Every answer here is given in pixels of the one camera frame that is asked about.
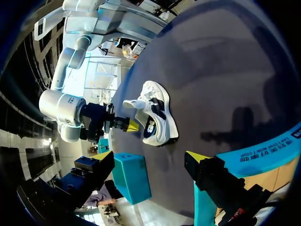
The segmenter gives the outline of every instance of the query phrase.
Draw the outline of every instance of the shoe logo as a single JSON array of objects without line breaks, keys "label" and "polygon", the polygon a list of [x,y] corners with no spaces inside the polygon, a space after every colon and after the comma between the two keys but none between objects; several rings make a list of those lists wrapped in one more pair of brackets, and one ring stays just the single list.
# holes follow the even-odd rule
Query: shoe logo
[{"label": "shoe logo", "polygon": [[154,114],[161,117],[162,119],[166,120],[164,102],[162,100],[158,100],[157,98],[152,98],[149,101],[154,103],[151,105],[152,112],[154,112]]},{"label": "shoe logo", "polygon": [[148,128],[147,128],[147,132],[148,133],[152,133],[153,130],[154,130],[154,126],[155,126],[155,122],[154,121],[151,121]]}]

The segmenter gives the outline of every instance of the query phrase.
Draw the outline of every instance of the gray table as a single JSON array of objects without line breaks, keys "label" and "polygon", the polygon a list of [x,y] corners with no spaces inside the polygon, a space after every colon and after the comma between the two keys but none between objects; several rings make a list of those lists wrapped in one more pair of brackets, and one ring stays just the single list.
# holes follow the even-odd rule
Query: gray table
[{"label": "gray table", "polygon": [[168,91],[179,140],[154,147],[142,131],[114,130],[115,152],[145,156],[152,200],[193,217],[184,152],[206,156],[269,140],[296,123],[299,89],[281,39],[254,5],[212,1],[175,18],[142,52],[112,102],[117,116],[145,81]]}]

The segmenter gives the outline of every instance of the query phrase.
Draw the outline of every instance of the white sneaker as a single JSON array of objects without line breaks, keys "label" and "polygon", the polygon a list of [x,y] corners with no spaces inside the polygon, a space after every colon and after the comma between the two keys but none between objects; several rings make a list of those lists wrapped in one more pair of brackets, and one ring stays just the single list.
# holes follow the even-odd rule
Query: white sneaker
[{"label": "white sneaker", "polygon": [[[137,100],[125,100],[123,106],[138,109],[136,119],[145,127],[143,142],[152,146],[172,143],[179,137],[173,117],[169,111],[169,95],[154,81],[146,81]],[[142,113],[148,115],[142,120]]]}]

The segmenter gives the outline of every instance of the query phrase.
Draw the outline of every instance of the shoe laces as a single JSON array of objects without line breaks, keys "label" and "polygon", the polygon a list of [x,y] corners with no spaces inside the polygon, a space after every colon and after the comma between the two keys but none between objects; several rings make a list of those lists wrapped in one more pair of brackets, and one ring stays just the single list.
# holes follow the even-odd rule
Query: shoe laces
[{"label": "shoe laces", "polygon": [[148,85],[148,86],[144,87],[144,89],[142,90],[138,99],[148,102],[150,99],[153,98],[154,92],[156,92],[154,90],[154,88],[152,86]]}]

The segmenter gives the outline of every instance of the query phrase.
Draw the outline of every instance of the shoe sole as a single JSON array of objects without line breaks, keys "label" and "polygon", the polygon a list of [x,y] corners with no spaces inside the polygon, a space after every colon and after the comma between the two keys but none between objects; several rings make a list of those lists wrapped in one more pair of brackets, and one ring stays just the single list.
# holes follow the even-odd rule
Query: shoe sole
[{"label": "shoe sole", "polygon": [[164,97],[164,108],[165,108],[166,119],[167,119],[167,122],[169,125],[170,139],[178,138],[179,133],[178,133],[177,125],[169,111],[169,102],[170,102],[169,94],[159,83],[157,83],[157,82],[154,82],[154,83],[159,87],[159,89],[161,90],[163,97]]}]

